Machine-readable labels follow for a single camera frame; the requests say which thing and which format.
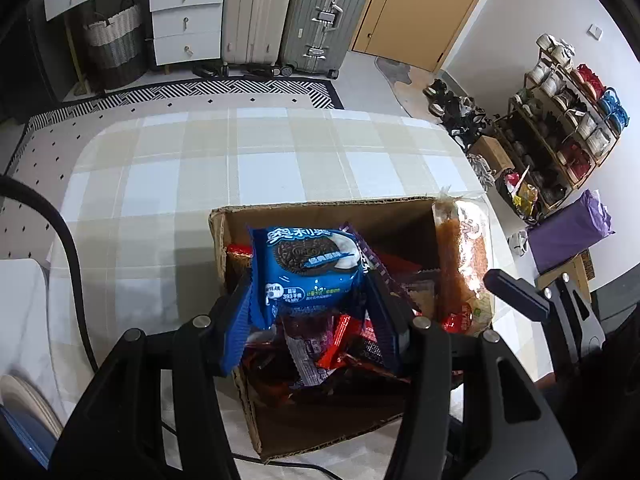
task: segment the white suitcase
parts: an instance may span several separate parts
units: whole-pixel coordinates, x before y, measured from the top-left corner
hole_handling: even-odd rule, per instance
[[[275,65],[288,5],[289,0],[225,0],[223,61]]]

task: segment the black cable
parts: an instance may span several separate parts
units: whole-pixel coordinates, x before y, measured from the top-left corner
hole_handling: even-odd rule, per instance
[[[89,359],[89,364],[95,374],[98,371],[98,363],[95,360],[94,350],[91,348],[91,341],[89,340],[89,334],[86,329],[86,319],[84,318],[80,261],[78,260],[76,244],[74,243],[71,231],[69,231],[69,227],[66,226],[64,219],[58,210],[53,207],[51,202],[29,186],[25,186],[23,183],[14,180],[11,177],[0,175],[0,196],[23,203],[34,211],[40,213],[44,219],[49,222],[60,238],[62,247],[65,250],[66,259],[69,263],[71,289],[74,294],[74,304],[76,306],[76,318],[78,319],[80,339],[82,340],[82,346],[84,346],[86,357]]]
[[[164,420],[162,421],[162,427],[165,428],[169,433],[174,435],[176,434],[174,428],[169,426]],[[244,460],[245,462],[251,462],[254,464],[276,465],[280,467],[293,467],[293,468],[299,468],[299,469],[313,469],[314,471],[319,471],[327,475],[329,478],[332,478],[333,480],[342,480],[342,478],[340,478],[336,473],[332,473],[328,469],[325,469],[324,467],[315,465],[315,464],[303,464],[302,462],[283,462],[282,460],[271,460],[270,462],[264,463],[259,458],[254,458],[252,456],[241,455],[239,453],[231,453],[231,455],[236,460]]]

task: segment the suitcase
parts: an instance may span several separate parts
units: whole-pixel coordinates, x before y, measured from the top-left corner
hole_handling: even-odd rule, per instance
[[[293,70],[338,77],[366,0],[291,0],[280,61]]]
[[[225,0],[223,61],[275,65],[288,5],[289,0]]]

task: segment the white wall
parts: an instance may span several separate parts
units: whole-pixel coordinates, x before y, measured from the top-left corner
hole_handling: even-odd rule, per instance
[[[587,35],[591,23],[604,32],[599,42]],[[488,113],[503,114],[535,65],[536,38],[544,32],[573,44],[577,63],[615,87],[631,117],[613,153],[583,188],[600,190],[616,231],[591,248],[593,290],[640,262],[640,64],[615,22],[598,0],[488,0],[447,72]]]

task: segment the cookie image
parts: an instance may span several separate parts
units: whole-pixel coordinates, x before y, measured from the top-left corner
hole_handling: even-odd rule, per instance
[[[281,240],[273,247],[273,257],[283,269],[300,276],[319,276],[335,267],[327,262],[315,267],[305,267],[310,258],[338,251],[338,246],[327,237]]]

